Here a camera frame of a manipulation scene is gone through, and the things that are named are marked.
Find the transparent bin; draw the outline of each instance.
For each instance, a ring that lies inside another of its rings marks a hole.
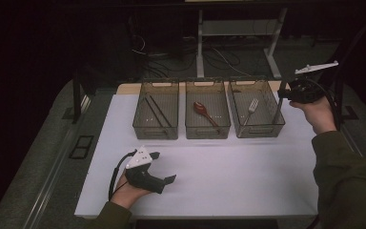
[[[199,114],[194,102],[201,103],[210,118]],[[186,138],[226,139],[231,127],[224,80],[188,78],[186,80]]]
[[[276,137],[285,125],[281,111],[278,111],[274,121],[278,106],[266,80],[230,77],[228,97],[236,136],[239,138]],[[254,113],[249,115],[249,107],[254,98],[258,103]]]
[[[178,78],[143,79],[133,128],[138,139],[177,139]]]

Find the metal fork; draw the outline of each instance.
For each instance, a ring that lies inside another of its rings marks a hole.
[[[248,124],[251,114],[253,114],[254,111],[256,110],[257,104],[258,104],[258,99],[254,98],[254,100],[251,103],[251,106],[249,106],[248,115],[246,116],[245,122],[243,123],[244,126],[246,126],[246,124]]]
[[[246,116],[245,122],[243,123],[243,127],[242,127],[242,130],[239,133],[239,137],[242,137],[242,133],[245,130],[244,126],[247,125],[248,120],[251,117],[251,114],[253,114],[254,111],[256,110],[257,104],[258,104],[258,99],[254,98],[254,100],[252,100],[251,106],[249,106],[249,108],[248,108],[248,115]]]

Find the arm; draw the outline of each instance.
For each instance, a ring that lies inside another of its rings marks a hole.
[[[323,228],[366,228],[366,158],[355,154],[336,130],[327,99],[290,105],[301,109],[317,136],[314,176]]]
[[[132,213],[130,208],[141,197],[150,191],[130,185],[123,173],[116,185],[112,199],[105,204],[99,216],[92,220],[87,229],[125,229],[128,227]]]

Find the fork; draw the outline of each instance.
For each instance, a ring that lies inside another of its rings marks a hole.
[[[253,114],[254,111],[256,110],[257,104],[258,104],[258,99],[254,98],[254,100],[251,103],[251,106],[249,106],[248,115],[246,116],[245,122],[243,123],[244,126],[247,125],[248,120],[251,117],[251,114]]]

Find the dark background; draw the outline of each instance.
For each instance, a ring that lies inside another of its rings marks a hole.
[[[220,18],[249,14],[245,10],[226,10],[208,15]],[[134,27],[152,36],[148,42],[154,47],[168,52],[179,54],[182,35],[196,35],[195,11],[180,16],[175,12],[141,11],[135,16]],[[75,70],[81,73],[88,94],[103,85],[138,78],[133,58],[125,52],[132,42],[128,18],[127,13],[65,15],[52,1],[0,1],[0,199],[53,100]],[[329,3],[313,8],[297,5],[289,8],[281,34],[284,38],[312,35],[318,41],[342,38],[334,56],[341,61],[365,22],[366,1],[346,7]],[[159,44],[162,36],[169,41],[163,46]],[[339,74],[346,76],[347,83],[366,103],[366,32],[345,61]]]

